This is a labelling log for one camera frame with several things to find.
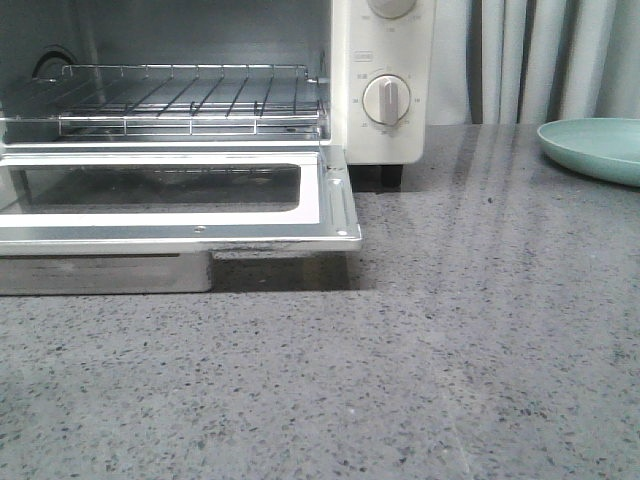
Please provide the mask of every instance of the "oven foot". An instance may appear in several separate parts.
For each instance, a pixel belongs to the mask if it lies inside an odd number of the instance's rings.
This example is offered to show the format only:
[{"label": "oven foot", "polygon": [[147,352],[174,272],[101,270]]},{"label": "oven foot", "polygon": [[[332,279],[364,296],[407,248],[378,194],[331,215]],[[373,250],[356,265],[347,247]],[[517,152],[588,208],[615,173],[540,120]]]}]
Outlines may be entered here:
[{"label": "oven foot", "polygon": [[380,183],[383,187],[397,188],[402,183],[402,167],[404,165],[382,165]]}]

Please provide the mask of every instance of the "control panel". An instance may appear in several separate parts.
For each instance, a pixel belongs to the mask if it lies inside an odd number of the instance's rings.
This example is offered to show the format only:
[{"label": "control panel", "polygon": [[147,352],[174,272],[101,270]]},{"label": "control panel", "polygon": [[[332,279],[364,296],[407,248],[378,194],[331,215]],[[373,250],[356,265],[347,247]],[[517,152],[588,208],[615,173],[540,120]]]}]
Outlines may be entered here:
[{"label": "control panel", "polygon": [[435,0],[352,0],[348,28],[349,163],[422,157]]}]

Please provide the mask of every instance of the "oven door frame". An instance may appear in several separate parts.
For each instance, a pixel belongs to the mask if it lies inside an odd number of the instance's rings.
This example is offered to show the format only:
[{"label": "oven door frame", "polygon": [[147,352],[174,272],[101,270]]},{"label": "oven door frame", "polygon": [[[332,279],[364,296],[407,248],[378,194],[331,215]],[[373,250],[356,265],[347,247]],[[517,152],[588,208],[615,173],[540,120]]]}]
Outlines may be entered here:
[{"label": "oven door frame", "polygon": [[[300,168],[299,203],[282,212],[0,215],[0,256],[181,254],[220,250],[358,250],[358,224],[344,152],[339,146],[180,146],[100,149],[19,148],[0,159],[8,169],[43,165],[291,164]],[[10,191],[8,185],[3,188]]]}]

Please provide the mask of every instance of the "curtain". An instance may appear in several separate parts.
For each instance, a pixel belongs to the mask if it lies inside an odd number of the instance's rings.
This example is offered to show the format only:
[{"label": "curtain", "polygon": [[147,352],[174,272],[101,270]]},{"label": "curtain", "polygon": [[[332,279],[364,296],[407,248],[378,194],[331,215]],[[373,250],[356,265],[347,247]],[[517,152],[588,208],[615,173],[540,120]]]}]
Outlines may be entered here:
[{"label": "curtain", "polygon": [[431,124],[640,118],[640,0],[439,0]]}]

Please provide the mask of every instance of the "oven door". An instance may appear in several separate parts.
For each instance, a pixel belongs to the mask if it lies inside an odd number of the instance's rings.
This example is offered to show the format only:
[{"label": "oven door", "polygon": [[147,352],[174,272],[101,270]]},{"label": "oven door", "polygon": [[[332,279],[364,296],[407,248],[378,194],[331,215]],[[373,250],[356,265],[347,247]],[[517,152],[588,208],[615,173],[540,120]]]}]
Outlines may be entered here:
[{"label": "oven door", "polygon": [[0,257],[355,250],[342,148],[34,148],[0,160]]}]

